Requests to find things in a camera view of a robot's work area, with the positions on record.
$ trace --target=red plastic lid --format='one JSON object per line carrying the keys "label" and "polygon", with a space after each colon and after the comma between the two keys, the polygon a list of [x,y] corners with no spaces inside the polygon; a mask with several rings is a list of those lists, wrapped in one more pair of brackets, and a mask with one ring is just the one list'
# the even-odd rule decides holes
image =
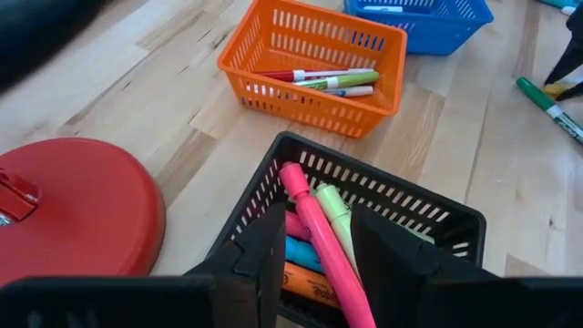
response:
{"label": "red plastic lid", "polygon": [[154,180],[123,149],[58,138],[12,150],[0,156],[0,285],[148,274],[164,219]]}

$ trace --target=orange basket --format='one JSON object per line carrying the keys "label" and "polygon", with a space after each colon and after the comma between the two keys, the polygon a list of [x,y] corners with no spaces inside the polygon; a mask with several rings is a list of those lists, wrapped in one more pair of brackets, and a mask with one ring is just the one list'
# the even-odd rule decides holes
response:
{"label": "orange basket", "polygon": [[[290,0],[255,0],[220,54],[246,108],[362,138],[401,100],[405,31]],[[374,68],[371,96],[343,98],[252,72]]]}

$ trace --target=black plastic basket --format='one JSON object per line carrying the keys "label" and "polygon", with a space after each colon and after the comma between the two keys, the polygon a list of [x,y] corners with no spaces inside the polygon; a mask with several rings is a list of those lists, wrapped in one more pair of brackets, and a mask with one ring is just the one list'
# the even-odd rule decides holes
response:
{"label": "black plastic basket", "polygon": [[[289,203],[278,178],[281,164],[289,160],[302,164],[312,187],[332,184],[345,202],[364,203],[388,220],[433,237],[437,247],[482,266],[486,219],[480,212],[291,132],[273,141],[209,255],[273,203]],[[281,291],[280,314],[304,327],[347,326],[340,310],[286,291]]]}

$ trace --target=pink highlighter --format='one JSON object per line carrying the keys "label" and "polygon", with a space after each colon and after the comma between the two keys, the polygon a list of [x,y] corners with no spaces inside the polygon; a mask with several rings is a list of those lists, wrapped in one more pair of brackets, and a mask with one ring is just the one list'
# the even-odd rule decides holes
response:
{"label": "pink highlighter", "polygon": [[302,241],[310,241],[300,218],[288,210],[285,211],[285,233]]}
{"label": "pink highlighter", "polygon": [[318,201],[310,196],[310,186],[300,164],[284,163],[280,170],[280,179],[290,196],[296,200],[295,210],[307,230],[312,246],[320,256],[322,268],[338,296],[346,321],[351,328],[375,327],[363,287],[336,240]]}

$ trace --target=blue basket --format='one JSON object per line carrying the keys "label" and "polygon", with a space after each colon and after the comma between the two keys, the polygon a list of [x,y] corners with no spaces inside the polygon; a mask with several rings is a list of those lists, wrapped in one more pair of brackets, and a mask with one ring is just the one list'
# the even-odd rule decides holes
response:
{"label": "blue basket", "polygon": [[[401,6],[402,13],[364,10],[366,5]],[[344,0],[344,11],[402,28],[407,52],[447,56],[494,17],[484,0]]]}

